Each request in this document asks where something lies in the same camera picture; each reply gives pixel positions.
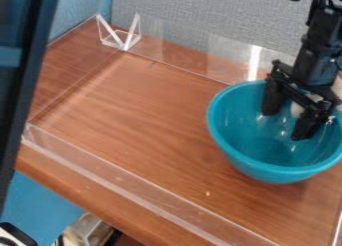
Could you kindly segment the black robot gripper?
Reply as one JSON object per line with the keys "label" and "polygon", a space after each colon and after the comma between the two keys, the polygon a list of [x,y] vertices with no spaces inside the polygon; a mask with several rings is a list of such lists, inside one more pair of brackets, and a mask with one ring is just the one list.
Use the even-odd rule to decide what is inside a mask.
{"label": "black robot gripper", "polygon": [[[281,60],[273,61],[273,69],[266,79],[262,113],[267,116],[277,115],[286,99],[305,106],[291,108],[291,116],[297,119],[291,134],[295,141],[314,136],[342,103],[341,97],[333,92],[342,70],[339,61],[338,49],[310,50],[307,46],[301,48],[293,66]],[[314,102],[306,97],[307,93],[319,95],[322,100]]]}

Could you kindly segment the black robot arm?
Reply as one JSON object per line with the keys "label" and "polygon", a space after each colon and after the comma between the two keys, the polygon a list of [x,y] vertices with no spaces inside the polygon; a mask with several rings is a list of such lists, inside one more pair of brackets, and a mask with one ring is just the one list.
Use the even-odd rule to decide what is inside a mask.
{"label": "black robot arm", "polygon": [[277,115],[286,98],[303,108],[295,122],[293,140],[311,138],[342,104],[333,91],[342,71],[342,5],[334,1],[311,0],[306,22],[309,29],[302,37],[294,65],[274,60],[266,78],[262,113]]}

